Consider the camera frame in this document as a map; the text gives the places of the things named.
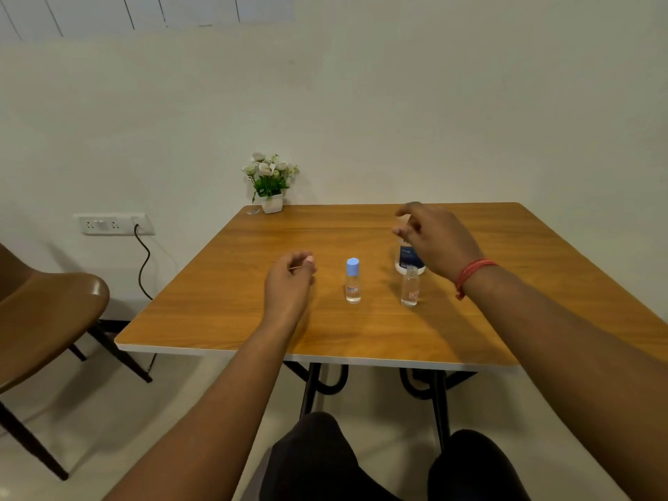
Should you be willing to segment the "white flowers in white pot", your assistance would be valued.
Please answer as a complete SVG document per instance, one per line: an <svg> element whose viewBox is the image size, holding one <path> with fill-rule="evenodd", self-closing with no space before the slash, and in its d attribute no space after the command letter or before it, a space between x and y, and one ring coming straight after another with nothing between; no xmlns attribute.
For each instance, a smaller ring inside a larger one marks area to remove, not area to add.
<svg viewBox="0 0 668 501"><path fill-rule="evenodd" d="M242 172L253 189L252 203L258 201L263 212L269 215L283 210L285 193L294 182L299 168L278 154L266 156L256 151Z"/></svg>

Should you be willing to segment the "person's leg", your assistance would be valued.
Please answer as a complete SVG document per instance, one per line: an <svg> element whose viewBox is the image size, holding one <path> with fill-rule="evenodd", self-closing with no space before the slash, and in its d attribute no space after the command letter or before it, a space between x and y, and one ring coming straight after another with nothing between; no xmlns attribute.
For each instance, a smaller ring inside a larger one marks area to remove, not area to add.
<svg viewBox="0 0 668 501"><path fill-rule="evenodd" d="M258 501L401 501L373 480L337 420L325 412L302 417L271 448Z"/></svg>
<svg viewBox="0 0 668 501"><path fill-rule="evenodd" d="M487 436L460 429L428 474L428 501L531 501L505 453Z"/></svg>

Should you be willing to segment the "black metal table frame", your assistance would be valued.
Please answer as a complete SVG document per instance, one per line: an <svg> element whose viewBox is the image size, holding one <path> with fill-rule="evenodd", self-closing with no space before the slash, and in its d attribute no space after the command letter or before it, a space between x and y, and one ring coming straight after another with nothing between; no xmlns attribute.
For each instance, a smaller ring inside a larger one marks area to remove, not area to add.
<svg viewBox="0 0 668 501"><path fill-rule="evenodd" d="M304 367L297 361L284 361L283 365L305 383L299 417L304 418L313 411L315 397L339 394L347 384L349 365L342 364L339 377L333 385L320 379L323 364L309 363ZM399 378L404 390L414 399L431 401L436 421L438 442L444 448L451 435L447 404L447 392L476 375L474 371L453 371L447 373L437 369L398 368Z"/></svg>

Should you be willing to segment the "person's left forearm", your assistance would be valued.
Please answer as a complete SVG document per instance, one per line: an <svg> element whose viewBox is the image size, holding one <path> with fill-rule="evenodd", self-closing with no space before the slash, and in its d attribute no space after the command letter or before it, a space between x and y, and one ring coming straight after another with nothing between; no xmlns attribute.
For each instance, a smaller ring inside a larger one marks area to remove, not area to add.
<svg viewBox="0 0 668 501"><path fill-rule="evenodd" d="M231 501L299 321L265 315L196 404L103 501Z"/></svg>

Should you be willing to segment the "person's right hand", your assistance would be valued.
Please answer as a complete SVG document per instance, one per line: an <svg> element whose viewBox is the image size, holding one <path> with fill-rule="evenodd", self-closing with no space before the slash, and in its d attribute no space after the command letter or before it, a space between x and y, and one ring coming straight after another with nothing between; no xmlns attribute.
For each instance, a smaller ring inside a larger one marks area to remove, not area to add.
<svg viewBox="0 0 668 501"><path fill-rule="evenodd" d="M407 217L403 224L419 224L416 250L427 268L456 283L462 271L484 255L469 230L444 208L432 208L417 201L406 203L396 217Z"/></svg>

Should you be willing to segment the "brown plastic chair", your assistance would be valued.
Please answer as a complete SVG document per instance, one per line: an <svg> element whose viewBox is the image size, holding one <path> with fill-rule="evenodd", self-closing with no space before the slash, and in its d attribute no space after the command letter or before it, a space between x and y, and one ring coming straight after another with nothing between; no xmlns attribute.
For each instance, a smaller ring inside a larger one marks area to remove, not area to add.
<svg viewBox="0 0 668 501"><path fill-rule="evenodd" d="M146 383L147 370L100 325L108 285L87 272L43 272L0 243L0 395L34 376L65 351L87 357L76 341L89 334Z"/></svg>

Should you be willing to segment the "person's left hand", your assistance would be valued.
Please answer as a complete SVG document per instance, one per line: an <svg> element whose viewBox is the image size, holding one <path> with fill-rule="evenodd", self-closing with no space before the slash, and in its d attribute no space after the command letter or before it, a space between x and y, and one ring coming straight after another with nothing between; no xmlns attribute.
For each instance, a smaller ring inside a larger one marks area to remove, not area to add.
<svg viewBox="0 0 668 501"><path fill-rule="evenodd" d="M310 287L299 278L299 270L288 271L312 252L288 252L271 267L264 282L262 327L292 333L309 302Z"/></svg>

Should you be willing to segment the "person's right leg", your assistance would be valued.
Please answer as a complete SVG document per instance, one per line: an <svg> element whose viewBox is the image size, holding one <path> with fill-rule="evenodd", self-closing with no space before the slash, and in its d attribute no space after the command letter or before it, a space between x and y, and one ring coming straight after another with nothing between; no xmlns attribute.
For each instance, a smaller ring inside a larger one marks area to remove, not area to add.
<svg viewBox="0 0 668 501"><path fill-rule="evenodd" d="M487 436L460 429L428 474L428 501L531 501L505 453Z"/></svg>

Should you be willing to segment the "person's right forearm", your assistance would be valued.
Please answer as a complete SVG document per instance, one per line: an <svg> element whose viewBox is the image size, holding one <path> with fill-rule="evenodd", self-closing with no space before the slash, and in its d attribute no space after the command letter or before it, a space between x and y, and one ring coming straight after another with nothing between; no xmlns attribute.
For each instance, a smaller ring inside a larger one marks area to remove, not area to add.
<svg viewBox="0 0 668 501"><path fill-rule="evenodd" d="M563 424L632 501L668 501L668 363L480 259L456 288Z"/></svg>

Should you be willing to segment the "clear uncapped small bottle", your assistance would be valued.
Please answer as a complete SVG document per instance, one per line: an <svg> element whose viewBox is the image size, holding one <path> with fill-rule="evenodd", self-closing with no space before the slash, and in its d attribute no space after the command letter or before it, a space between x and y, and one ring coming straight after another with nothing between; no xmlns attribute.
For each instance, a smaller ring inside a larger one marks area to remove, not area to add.
<svg viewBox="0 0 668 501"><path fill-rule="evenodd" d="M401 303L406 307L415 307L420 294L420 270L415 266L406 266L401 286Z"/></svg>

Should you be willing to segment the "person's left leg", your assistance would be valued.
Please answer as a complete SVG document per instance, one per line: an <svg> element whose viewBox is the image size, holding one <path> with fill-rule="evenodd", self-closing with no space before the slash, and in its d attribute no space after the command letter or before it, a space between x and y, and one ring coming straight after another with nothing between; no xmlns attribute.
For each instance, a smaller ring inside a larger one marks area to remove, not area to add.
<svg viewBox="0 0 668 501"><path fill-rule="evenodd" d="M337 420L325 412L302 417L271 448L258 501L401 501L373 480Z"/></svg>

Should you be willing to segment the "blue and white bottle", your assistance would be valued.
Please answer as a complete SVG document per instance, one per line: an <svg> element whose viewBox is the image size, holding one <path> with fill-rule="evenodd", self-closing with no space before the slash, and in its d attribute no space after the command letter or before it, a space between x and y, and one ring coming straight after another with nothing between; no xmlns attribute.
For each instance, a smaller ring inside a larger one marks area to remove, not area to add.
<svg viewBox="0 0 668 501"><path fill-rule="evenodd" d="M426 266L422 259L418 256L413 245L408 243L399 233L395 232L398 242L398 251L395 257L395 269L399 274L405 276L409 269L416 269L418 275L422 275Z"/></svg>

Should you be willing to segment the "clear bottle with blue cap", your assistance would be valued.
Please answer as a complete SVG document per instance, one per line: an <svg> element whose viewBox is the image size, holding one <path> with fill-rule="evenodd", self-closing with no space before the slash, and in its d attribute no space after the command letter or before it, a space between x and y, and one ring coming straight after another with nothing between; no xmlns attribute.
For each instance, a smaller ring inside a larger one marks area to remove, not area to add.
<svg viewBox="0 0 668 501"><path fill-rule="evenodd" d="M345 298L348 303L357 304L361 301L360 261L350 258L346 261Z"/></svg>

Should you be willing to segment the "white wall socket panel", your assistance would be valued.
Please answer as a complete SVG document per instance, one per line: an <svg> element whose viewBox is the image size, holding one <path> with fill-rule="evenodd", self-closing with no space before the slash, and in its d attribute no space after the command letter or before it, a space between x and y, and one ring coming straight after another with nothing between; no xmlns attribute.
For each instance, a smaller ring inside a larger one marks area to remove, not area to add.
<svg viewBox="0 0 668 501"><path fill-rule="evenodd" d="M154 236L156 231L144 212L74 214L85 236Z"/></svg>

